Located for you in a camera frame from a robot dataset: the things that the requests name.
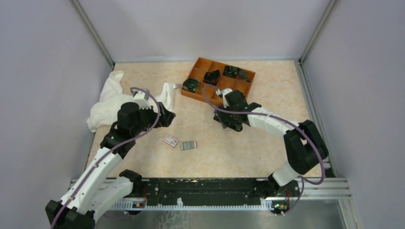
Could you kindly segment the red white staple box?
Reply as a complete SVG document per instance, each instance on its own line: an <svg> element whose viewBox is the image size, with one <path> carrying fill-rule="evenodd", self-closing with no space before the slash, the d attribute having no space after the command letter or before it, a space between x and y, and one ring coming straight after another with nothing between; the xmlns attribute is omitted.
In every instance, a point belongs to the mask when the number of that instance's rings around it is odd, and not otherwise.
<svg viewBox="0 0 405 229"><path fill-rule="evenodd" d="M179 143L178 139L170 136L170 135L165 135L163 142L168 144L169 146L175 148L176 145Z"/></svg>

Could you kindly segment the silver staple strip tray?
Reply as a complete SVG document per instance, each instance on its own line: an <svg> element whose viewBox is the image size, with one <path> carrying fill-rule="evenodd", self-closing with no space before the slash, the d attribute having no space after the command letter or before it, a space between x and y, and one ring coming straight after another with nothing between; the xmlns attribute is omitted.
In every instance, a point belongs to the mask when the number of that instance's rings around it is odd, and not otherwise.
<svg viewBox="0 0 405 229"><path fill-rule="evenodd" d="M197 148L196 141L181 142L181 151L192 150Z"/></svg>

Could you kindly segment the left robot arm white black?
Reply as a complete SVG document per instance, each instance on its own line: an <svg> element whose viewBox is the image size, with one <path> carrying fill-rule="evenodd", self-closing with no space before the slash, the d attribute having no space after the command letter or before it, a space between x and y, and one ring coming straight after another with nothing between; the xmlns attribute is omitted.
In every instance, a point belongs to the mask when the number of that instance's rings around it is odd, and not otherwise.
<svg viewBox="0 0 405 229"><path fill-rule="evenodd" d="M52 229L93 229L97 221L120 199L142 194L142 176L125 170L104 190L100 186L136 144L153 128L168 127L176 114L161 102L127 102L117 112L117 121L100 144L95 158L66 194L50 200L45 212Z"/></svg>

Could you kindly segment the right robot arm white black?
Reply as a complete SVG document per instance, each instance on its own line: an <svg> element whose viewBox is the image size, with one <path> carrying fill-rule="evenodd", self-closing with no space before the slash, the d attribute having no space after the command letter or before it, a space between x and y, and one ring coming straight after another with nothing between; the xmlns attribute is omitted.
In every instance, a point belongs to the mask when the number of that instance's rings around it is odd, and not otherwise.
<svg viewBox="0 0 405 229"><path fill-rule="evenodd" d="M214 120L223 128L241 132L243 125L258 128L279 138L285 146L287 161L268 178L270 195L282 196L288 183L323 164L329 156L327 146L311 120L293 122L274 115L260 104L248 104L239 90L217 89L223 105L217 106Z"/></svg>

